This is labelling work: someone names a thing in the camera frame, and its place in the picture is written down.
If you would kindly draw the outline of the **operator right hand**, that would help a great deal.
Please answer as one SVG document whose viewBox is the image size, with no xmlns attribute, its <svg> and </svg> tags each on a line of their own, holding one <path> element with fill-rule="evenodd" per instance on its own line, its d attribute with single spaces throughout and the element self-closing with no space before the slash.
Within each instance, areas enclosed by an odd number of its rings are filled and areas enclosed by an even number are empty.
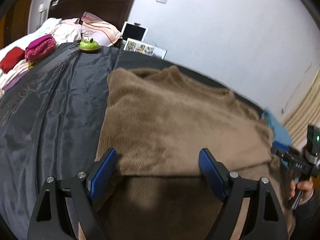
<svg viewBox="0 0 320 240">
<path fill-rule="evenodd" d="M 295 190 L 303 191 L 303 195 L 300 199 L 300 204 L 304 202 L 308 202 L 310 198 L 313 196 L 313 180 L 310 178 L 309 180 L 304 180 L 295 184 L 292 180 L 290 182 L 290 191 L 289 191 L 289 199 L 295 196 Z"/>
</svg>

